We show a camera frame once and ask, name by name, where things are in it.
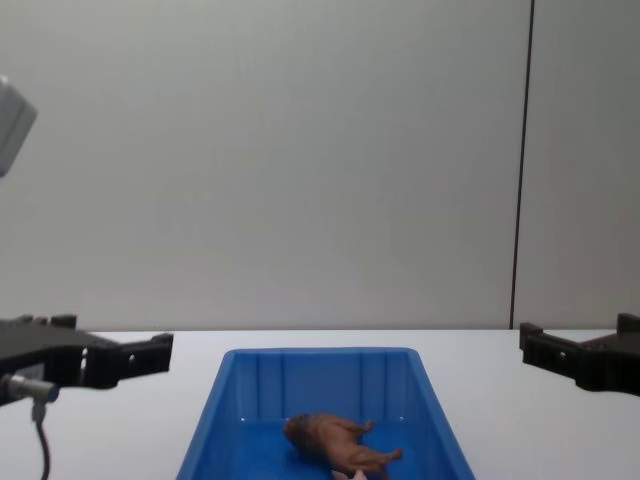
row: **gray device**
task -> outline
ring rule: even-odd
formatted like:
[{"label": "gray device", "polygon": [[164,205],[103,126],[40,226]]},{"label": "gray device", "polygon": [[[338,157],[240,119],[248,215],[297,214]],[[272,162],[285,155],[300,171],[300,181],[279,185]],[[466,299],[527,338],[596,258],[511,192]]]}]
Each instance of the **gray device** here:
[{"label": "gray device", "polygon": [[0,75],[0,178],[9,172],[37,116],[34,106]]}]

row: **blue plastic bin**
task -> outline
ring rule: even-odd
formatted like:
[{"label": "blue plastic bin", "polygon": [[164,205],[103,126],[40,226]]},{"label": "blue plastic bin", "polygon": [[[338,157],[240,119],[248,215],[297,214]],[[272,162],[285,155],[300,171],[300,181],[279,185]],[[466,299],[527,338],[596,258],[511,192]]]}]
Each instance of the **blue plastic bin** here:
[{"label": "blue plastic bin", "polygon": [[228,352],[178,480],[329,480],[283,434],[286,418],[314,412],[374,420],[365,445],[404,449],[393,480],[474,478],[417,352],[322,348]]}]

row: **white table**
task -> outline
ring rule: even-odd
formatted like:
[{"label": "white table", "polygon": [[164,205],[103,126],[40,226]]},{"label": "white table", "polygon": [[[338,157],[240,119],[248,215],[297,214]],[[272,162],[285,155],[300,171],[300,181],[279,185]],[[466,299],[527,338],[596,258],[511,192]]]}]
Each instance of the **white table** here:
[{"label": "white table", "polygon": [[[640,398],[585,392],[522,364],[516,331],[247,331],[178,332],[170,373],[63,390],[45,419],[51,479],[174,479],[223,354],[289,346],[415,348],[478,479],[640,478]],[[0,478],[40,478],[28,402],[0,409],[0,438]]]}]

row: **brown toy figure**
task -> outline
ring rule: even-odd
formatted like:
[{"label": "brown toy figure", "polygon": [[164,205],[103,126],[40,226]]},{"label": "brown toy figure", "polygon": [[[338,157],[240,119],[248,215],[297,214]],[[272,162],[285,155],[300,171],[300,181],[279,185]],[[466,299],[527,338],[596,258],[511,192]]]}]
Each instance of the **brown toy figure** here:
[{"label": "brown toy figure", "polygon": [[389,480],[387,464],[400,460],[402,450],[383,454],[358,444],[372,429],[371,420],[362,426],[335,415],[297,415],[287,421],[284,434],[298,450],[326,458],[333,470],[349,476],[360,470]]}]

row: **gray wall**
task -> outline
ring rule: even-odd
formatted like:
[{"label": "gray wall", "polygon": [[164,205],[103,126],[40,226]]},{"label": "gray wall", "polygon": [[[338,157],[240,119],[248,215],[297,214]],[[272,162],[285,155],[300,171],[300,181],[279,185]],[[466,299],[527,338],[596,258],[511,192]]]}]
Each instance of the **gray wall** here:
[{"label": "gray wall", "polygon": [[640,313],[640,3],[538,0],[515,323]]},{"label": "gray wall", "polygon": [[5,0],[4,316],[505,327],[528,2]]}]

